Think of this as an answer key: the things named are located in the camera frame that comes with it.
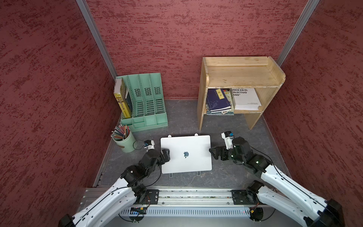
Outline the silver laptop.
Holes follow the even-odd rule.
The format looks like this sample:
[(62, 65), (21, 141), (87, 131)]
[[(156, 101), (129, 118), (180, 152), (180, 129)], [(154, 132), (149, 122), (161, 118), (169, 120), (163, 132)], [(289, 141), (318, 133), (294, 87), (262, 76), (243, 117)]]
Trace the silver laptop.
[(161, 149), (170, 151), (170, 161), (161, 166), (163, 174), (212, 170), (209, 135), (161, 138)]

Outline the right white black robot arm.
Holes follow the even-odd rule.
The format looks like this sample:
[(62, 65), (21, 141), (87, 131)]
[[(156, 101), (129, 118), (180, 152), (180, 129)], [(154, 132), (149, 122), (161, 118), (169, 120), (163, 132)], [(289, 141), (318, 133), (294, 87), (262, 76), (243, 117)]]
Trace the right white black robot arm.
[(214, 159), (244, 166), (262, 181), (254, 181), (246, 190), (250, 203), (263, 203), (287, 215), (302, 227), (345, 226), (342, 205), (326, 200), (289, 178), (271, 158), (251, 147), (242, 137), (222, 135), (224, 147), (210, 148)]

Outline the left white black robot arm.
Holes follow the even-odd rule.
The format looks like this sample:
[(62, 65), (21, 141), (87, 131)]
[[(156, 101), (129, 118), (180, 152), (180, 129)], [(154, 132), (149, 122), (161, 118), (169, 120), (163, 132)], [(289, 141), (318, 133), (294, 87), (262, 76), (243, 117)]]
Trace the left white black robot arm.
[(141, 161), (125, 169), (120, 178), (89, 206), (71, 216), (64, 215), (59, 227), (104, 227), (122, 210), (145, 200), (143, 179), (170, 161), (170, 150), (150, 149)]

